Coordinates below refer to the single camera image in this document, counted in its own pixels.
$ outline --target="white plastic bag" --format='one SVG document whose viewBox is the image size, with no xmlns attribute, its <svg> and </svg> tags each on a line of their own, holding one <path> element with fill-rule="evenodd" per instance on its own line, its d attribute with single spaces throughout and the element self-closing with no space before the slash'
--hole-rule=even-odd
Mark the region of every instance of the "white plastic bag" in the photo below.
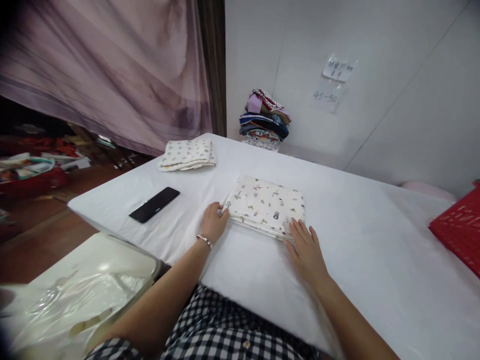
<svg viewBox="0 0 480 360">
<path fill-rule="evenodd" d="M 101 336 L 97 330 L 116 320 L 150 285 L 149 278 L 113 273 L 59 279 L 35 305 L 16 315 L 26 325 L 12 350 L 22 359 L 82 359 Z"/>
</svg>

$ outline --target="checkered shirt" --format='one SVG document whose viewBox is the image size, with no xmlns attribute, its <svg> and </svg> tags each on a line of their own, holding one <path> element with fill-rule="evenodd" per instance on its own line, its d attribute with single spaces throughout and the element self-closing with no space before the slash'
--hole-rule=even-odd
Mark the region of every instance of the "checkered shirt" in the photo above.
<svg viewBox="0 0 480 360">
<path fill-rule="evenodd" d="M 322 359 L 313 346 L 199 285 L 183 310 L 165 350 L 166 359 Z M 85 360 L 137 360 L 140 353 L 115 338 L 93 349 Z"/>
</svg>

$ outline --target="pink curtain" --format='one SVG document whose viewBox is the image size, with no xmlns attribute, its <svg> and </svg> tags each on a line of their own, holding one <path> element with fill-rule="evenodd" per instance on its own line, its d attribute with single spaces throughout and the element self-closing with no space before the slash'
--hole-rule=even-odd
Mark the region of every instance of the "pink curtain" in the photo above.
<svg viewBox="0 0 480 360">
<path fill-rule="evenodd" d="M 150 155 L 211 132 L 194 0 L 29 1 L 0 95 Z"/>
</svg>

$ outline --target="paper note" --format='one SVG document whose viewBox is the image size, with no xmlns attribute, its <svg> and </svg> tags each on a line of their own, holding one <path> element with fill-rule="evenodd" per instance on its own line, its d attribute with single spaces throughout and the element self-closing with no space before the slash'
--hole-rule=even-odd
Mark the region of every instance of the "paper note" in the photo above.
<svg viewBox="0 0 480 360">
<path fill-rule="evenodd" d="M 323 68 L 322 74 L 327 78 L 345 83 L 352 74 L 356 64 L 356 61 L 340 60 L 335 55 L 332 55 Z"/>
<path fill-rule="evenodd" d="M 309 105 L 326 113 L 334 113 L 342 96 L 342 85 L 333 80 L 321 79 L 308 97 Z"/>
</svg>

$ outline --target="curtain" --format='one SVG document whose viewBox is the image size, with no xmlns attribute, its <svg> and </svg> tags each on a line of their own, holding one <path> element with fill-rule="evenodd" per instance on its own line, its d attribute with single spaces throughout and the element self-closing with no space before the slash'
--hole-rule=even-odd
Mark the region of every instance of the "curtain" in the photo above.
<svg viewBox="0 0 480 360">
<path fill-rule="evenodd" d="M 213 132 L 227 136 L 225 0 L 197 1 Z"/>
<path fill-rule="evenodd" d="M 212 132 L 194 0 L 26 1 L 0 53 L 0 95 L 126 148 Z"/>
</svg>

